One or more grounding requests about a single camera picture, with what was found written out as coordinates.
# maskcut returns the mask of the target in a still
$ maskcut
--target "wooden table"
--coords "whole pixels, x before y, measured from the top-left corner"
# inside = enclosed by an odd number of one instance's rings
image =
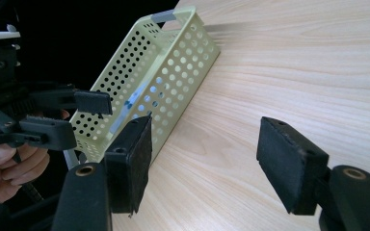
[[[319,230],[288,215],[256,161],[260,118],[283,120],[370,172],[370,1],[181,0],[221,54],[114,230]]]

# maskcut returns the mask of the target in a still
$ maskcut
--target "basket handle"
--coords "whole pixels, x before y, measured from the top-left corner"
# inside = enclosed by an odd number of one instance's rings
[[[151,20],[154,23],[161,23],[161,22],[167,22],[167,21],[174,21],[176,20],[175,15],[173,15],[173,10],[161,12],[161,13],[155,13],[151,16]]]

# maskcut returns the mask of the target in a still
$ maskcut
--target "black cable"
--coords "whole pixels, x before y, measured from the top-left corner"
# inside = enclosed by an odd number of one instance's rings
[[[12,159],[17,162],[18,164],[22,162],[19,152],[16,149],[16,152],[14,153]],[[31,182],[25,183],[22,185],[22,190],[31,198],[31,200],[34,203],[38,203],[40,201],[43,201],[43,197],[40,195],[38,190],[33,186]]]

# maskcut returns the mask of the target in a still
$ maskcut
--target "perforated metal basket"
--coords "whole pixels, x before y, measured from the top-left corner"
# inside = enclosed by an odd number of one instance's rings
[[[180,29],[158,25],[171,20]],[[153,161],[219,53],[195,7],[140,18],[91,89],[111,95],[113,114],[76,112],[75,149],[100,162],[128,121],[151,114]]]

